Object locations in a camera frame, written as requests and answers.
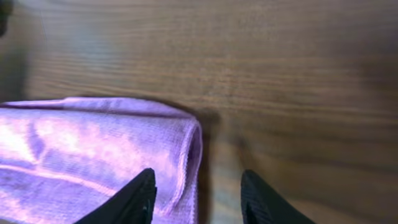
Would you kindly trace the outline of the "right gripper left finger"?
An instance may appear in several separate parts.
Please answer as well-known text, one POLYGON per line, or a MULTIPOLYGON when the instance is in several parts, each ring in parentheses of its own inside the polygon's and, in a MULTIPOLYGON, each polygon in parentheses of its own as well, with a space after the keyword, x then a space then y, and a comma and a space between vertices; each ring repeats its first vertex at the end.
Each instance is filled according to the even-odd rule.
POLYGON ((156 195, 155 172, 146 168, 76 224, 151 224, 156 195))

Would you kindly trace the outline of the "purple microfiber cloth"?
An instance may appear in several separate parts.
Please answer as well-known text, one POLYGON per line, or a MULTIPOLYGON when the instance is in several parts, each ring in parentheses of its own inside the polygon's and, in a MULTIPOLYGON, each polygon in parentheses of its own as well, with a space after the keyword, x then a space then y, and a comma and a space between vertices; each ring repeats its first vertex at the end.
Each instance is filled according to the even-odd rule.
POLYGON ((151 168, 154 223, 196 223, 202 150, 197 119, 155 101, 3 103, 1 218, 74 223, 151 168))

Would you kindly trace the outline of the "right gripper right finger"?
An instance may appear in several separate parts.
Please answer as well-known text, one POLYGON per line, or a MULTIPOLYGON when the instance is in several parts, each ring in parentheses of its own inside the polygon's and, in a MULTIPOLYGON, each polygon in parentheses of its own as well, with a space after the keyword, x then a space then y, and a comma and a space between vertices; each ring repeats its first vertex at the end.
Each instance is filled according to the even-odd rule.
POLYGON ((241 177, 241 212, 244 224, 315 224, 253 170, 241 177))

